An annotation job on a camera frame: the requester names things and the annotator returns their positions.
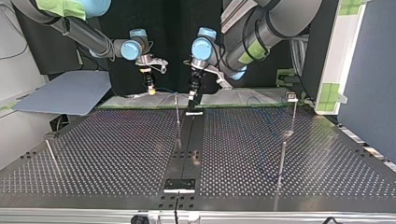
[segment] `perforated metal surface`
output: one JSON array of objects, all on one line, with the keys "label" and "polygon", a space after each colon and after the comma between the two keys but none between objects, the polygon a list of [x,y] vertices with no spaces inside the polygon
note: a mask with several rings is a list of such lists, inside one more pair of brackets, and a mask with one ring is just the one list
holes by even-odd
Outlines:
[{"label": "perforated metal surface", "polygon": [[394,175],[321,116],[291,108],[209,110],[200,195],[207,199],[276,196],[281,144],[288,143],[278,196],[394,201]]},{"label": "perforated metal surface", "polygon": [[176,112],[98,111],[2,180],[2,193],[157,195],[177,137]]},{"label": "perforated metal surface", "polygon": [[178,209],[396,213],[394,172],[325,118],[296,115],[207,109],[179,134],[173,110],[98,111],[52,142],[57,160],[45,149],[1,171],[0,207],[174,209],[164,182],[183,176],[196,191]]}]

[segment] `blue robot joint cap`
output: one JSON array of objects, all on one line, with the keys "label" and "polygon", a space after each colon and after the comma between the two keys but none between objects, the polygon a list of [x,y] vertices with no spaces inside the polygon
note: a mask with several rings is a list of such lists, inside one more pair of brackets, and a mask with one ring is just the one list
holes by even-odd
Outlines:
[{"label": "blue robot joint cap", "polygon": [[192,56],[198,60],[209,60],[210,57],[212,56],[212,44],[209,42],[209,40],[203,38],[203,37],[198,37],[195,39],[194,43],[192,44],[191,52]]},{"label": "blue robot joint cap", "polygon": [[207,36],[207,37],[216,39],[216,36],[218,35],[218,33],[215,30],[212,30],[210,28],[201,27],[199,29],[198,35],[203,35],[203,36]]},{"label": "blue robot joint cap", "polygon": [[148,36],[145,29],[134,29],[129,32],[129,37],[133,36]]},{"label": "blue robot joint cap", "polygon": [[121,46],[121,55],[126,60],[136,60],[142,54],[142,46],[137,41],[127,40]]}]

